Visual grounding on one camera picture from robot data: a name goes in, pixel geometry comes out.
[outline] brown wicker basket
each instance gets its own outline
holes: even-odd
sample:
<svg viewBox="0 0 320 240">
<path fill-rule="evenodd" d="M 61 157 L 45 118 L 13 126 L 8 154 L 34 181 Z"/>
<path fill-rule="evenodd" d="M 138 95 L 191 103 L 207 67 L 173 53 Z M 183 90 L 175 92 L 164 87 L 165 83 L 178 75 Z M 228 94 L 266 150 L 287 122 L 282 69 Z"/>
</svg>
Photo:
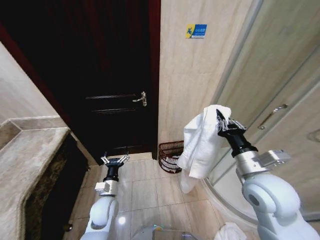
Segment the brown wicker basket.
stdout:
<svg viewBox="0 0 320 240">
<path fill-rule="evenodd" d="M 181 172 L 177 165 L 178 158 L 184 151 L 184 141 L 173 141 L 159 144 L 159 165 L 167 173 L 176 174 Z"/>
</svg>

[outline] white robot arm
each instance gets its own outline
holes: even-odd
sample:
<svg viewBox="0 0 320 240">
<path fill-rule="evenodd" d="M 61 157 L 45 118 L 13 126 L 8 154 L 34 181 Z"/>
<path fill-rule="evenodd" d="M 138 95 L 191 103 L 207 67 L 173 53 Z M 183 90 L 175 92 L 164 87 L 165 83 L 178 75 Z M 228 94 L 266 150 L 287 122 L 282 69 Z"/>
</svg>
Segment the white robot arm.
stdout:
<svg viewBox="0 0 320 240">
<path fill-rule="evenodd" d="M 103 182 L 98 182 L 95 185 L 95 190 L 102 198 L 92 205 L 89 222 L 81 240 L 112 240 L 115 236 L 114 224 L 119 210 L 119 204 L 116 200 L 119 181 L 118 170 L 129 158 L 127 154 L 122 158 L 107 159 L 106 156 L 101 158 L 108 167 L 108 172 Z"/>
<path fill-rule="evenodd" d="M 236 160 L 236 173 L 242 194 L 252 205 L 258 219 L 261 240 L 320 240 L 302 217 L 300 198 L 295 189 L 269 170 L 284 164 L 290 156 L 283 150 L 262 155 L 244 137 L 246 128 L 238 121 L 225 119 L 217 110 L 218 135 L 228 140 Z"/>
</svg>

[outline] sticker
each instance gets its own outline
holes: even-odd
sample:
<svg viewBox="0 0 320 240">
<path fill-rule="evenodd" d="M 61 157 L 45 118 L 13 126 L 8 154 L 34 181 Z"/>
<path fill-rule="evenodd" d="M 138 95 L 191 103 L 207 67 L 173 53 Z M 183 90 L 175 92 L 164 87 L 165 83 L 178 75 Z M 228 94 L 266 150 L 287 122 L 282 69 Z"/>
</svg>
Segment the sticker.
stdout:
<svg viewBox="0 0 320 240">
<path fill-rule="evenodd" d="M 207 24 L 188 24 L 186 26 L 186 39 L 203 39 L 206 34 Z"/>
</svg>

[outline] white towel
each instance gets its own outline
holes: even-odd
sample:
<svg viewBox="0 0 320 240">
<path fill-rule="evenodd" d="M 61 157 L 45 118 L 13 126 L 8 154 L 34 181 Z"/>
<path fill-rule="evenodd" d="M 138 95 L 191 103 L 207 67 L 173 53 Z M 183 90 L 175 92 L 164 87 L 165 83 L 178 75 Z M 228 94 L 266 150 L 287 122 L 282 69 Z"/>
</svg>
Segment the white towel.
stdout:
<svg viewBox="0 0 320 240">
<path fill-rule="evenodd" d="M 210 105 L 184 127 L 183 153 L 177 161 L 182 168 L 181 188 L 190 192 L 197 181 L 212 171 L 223 138 L 218 136 L 217 109 L 228 119 L 231 110 L 221 105 Z"/>
<path fill-rule="evenodd" d="M 247 240 L 247 236 L 237 224 L 226 222 L 216 233 L 214 240 Z"/>
</svg>

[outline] door lever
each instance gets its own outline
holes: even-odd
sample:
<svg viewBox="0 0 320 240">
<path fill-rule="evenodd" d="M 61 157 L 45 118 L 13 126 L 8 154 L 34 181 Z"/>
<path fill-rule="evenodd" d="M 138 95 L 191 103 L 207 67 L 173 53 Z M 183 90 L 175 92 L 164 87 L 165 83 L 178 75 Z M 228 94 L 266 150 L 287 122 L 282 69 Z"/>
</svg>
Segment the door lever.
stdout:
<svg viewBox="0 0 320 240">
<path fill-rule="evenodd" d="M 144 91 L 141 93 L 141 97 L 139 99 L 132 100 L 132 102 L 134 102 L 134 103 L 139 102 L 139 101 L 142 101 L 142 105 L 144 107 L 147 106 L 147 94 Z"/>
</svg>

